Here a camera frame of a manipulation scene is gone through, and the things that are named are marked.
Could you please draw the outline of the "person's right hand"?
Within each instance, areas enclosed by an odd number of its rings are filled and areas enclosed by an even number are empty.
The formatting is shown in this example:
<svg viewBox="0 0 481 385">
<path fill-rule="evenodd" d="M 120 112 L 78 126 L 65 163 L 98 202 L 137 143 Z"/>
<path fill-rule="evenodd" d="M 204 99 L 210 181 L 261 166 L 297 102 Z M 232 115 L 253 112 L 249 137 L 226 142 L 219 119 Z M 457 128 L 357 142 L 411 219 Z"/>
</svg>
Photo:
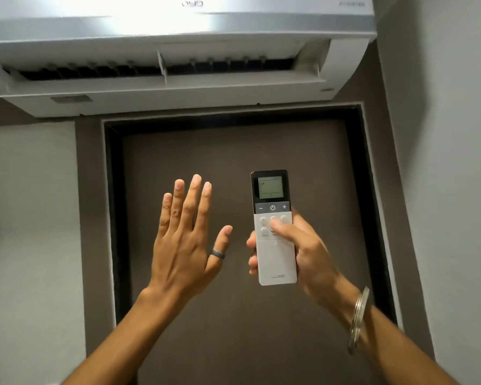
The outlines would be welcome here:
<svg viewBox="0 0 481 385">
<path fill-rule="evenodd" d="M 292 219 L 292 224 L 301 229 L 301 243 L 294 244 L 297 283 L 311 300 L 338 321 L 351 322 L 359 289 L 340 273 L 311 225 L 298 213 L 294 213 Z"/>
</svg>

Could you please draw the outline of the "person's right forearm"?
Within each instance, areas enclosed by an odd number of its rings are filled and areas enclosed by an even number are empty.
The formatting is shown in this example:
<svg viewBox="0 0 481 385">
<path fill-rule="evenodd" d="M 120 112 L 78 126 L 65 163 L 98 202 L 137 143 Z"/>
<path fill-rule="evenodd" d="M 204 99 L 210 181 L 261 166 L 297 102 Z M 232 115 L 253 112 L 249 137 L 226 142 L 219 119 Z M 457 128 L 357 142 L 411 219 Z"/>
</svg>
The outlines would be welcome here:
<svg viewBox="0 0 481 385">
<path fill-rule="evenodd" d="M 460 385 L 368 303 L 357 347 L 369 354 L 390 385 Z"/>
</svg>

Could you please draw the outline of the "white wall air conditioner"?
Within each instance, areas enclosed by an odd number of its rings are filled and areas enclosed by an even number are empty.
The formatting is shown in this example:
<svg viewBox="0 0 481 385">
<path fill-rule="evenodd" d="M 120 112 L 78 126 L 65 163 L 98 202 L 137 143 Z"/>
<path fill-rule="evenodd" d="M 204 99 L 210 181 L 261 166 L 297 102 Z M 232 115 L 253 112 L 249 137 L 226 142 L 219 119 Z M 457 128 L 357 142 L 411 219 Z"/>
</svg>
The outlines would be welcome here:
<svg viewBox="0 0 481 385">
<path fill-rule="evenodd" d="M 0 0 L 0 99 L 37 118 L 330 101 L 373 0 Z"/>
</svg>

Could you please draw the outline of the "silver metal bangle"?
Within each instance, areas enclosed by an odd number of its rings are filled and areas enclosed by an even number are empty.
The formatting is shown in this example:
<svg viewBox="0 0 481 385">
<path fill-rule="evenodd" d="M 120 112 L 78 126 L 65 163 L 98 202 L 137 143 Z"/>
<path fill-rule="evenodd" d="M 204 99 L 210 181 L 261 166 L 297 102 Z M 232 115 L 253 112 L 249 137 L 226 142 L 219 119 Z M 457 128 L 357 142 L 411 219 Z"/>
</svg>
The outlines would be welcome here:
<svg viewBox="0 0 481 385">
<path fill-rule="evenodd" d="M 357 347 L 360 331 L 364 323 L 364 314 L 370 295 L 370 288 L 364 287 L 355 303 L 353 319 L 349 329 L 348 353 L 353 356 Z"/>
</svg>

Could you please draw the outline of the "white air conditioner remote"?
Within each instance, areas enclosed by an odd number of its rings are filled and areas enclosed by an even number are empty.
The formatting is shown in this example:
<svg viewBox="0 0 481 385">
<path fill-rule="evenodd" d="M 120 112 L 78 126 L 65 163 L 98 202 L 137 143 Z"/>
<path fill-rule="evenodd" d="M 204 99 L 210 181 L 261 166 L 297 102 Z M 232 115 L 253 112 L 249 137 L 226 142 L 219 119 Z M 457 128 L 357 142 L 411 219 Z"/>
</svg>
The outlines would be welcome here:
<svg viewBox="0 0 481 385">
<path fill-rule="evenodd" d="M 258 281 L 262 286 L 295 284 L 295 246 L 273 232 L 272 221 L 292 224 L 288 172 L 266 170 L 251 173 Z"/>
</svg>

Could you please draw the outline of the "brown door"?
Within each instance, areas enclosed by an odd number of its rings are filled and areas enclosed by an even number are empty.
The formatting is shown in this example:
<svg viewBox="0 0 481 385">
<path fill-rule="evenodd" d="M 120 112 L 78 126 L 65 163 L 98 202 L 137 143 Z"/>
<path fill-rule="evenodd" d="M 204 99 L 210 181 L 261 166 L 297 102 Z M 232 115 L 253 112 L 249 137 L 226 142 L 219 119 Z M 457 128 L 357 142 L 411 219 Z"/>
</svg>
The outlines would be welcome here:
<svg viewBox="0 0 481 385">
<path fill-rule="evenodd" d="M 219 275 L 170 324 L 139 385 L 385 385 L 348 333 L 296 284 L 249 275 L 250 174 L 286 169 L 291 205 L 338 269 L 371 286 L 345 123 L 339 120 L 129 135 L 123 139 L 133 297 L 150 279 L 162 197 L 194 174 L 212 184 L 209 246 L 233 227 Z"/>
</svg>

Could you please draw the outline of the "person's left forearm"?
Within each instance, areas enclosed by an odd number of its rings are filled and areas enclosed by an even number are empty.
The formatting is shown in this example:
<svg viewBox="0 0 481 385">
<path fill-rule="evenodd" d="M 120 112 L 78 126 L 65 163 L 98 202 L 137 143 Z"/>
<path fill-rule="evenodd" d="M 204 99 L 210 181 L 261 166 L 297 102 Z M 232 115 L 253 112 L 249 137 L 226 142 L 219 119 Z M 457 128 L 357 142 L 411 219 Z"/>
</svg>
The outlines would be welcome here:
<svg viewBox="0 0 481 385">
<path fill-rule="evenodd" d="M 148 287 L 114 331 L 61 385 L 128 385 L 192 296 Z"/>
</svg>

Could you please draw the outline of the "dark door frame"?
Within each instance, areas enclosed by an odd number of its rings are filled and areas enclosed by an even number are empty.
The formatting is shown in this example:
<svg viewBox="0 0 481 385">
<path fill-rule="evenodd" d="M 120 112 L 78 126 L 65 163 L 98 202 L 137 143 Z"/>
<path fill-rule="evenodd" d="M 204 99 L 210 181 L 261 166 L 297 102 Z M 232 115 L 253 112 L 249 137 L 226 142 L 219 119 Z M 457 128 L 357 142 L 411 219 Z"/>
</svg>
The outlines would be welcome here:
<svg viewBox="0 0 481 385">
<path fill-rule="evenodd" d="M 341 120 L 347 139 L 358 199 L 360 218 L 367 251 L 375 306 L 395 325 L 403 327 L 398 309 L 396 287 L 391 283 L 393 267 L 388 249 L 383 203 L 372 162 L 365 110 L 362 103 L 263 109 L 248 111 L 205 112 L 140 118 L 137 120 L 102 121 L 104 161 L 110 223 L 110 249 L 113 279 L 114 321 L 118 324 L 133 304 L 128 238 L 127 198 L 123 159 L 123 138 L 128 135 L 167 131 L 219 129 L 228 126 L 255 126 L 270 123 Z"/>
</svg>

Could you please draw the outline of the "person's left hand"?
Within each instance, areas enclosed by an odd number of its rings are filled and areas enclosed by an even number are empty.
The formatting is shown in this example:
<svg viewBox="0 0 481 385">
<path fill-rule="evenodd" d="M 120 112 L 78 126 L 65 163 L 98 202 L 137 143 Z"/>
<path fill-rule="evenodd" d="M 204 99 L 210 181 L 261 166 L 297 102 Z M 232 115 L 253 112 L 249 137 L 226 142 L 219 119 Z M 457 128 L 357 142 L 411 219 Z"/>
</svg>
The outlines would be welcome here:
<svg viewBox="0 0 481 385">
<path fill-rule="evenodd" d="M 209 245 L 212 184 L 205 182 L 203 185 L 202 181 L 201 179 L 199 205 L 192 230 L 179 228 L 183 203 L 190 184 L 186 188 L 183 180 L 175 181 L 171 221 L 167 233 L 154 241 L 151 278 L 147 287 L 183 291 L 194 297 L 218 275 L 219 272 L 205 273 L 207 258 L 212 250 Z"/>
</svg>

